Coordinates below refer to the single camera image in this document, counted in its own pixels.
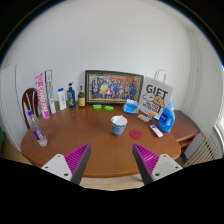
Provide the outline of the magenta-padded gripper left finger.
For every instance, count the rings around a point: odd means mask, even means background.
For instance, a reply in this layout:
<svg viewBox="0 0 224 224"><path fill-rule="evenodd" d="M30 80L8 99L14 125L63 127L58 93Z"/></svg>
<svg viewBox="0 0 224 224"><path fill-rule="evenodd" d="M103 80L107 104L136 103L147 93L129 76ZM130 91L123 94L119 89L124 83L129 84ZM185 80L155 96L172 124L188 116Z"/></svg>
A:
<svg viewBox="0 0 224 224"><path fill-rule="evenodd" d="M66 155L56 154L42 169L79 185L91 155L91 145L85 144Z"/></svg>

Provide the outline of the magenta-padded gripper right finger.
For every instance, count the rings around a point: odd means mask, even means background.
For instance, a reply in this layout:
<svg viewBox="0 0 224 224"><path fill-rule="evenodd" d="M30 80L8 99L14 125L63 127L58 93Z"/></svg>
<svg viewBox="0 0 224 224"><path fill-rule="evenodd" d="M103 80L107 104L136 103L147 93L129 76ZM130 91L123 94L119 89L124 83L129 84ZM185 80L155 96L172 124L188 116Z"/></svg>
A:
<svg viewBox="0 0 224 224"><path fill-rule="evenodd" d="M136 143L133 144L132 154L145 185L182 169L169 155L158 155Z"/></svg>

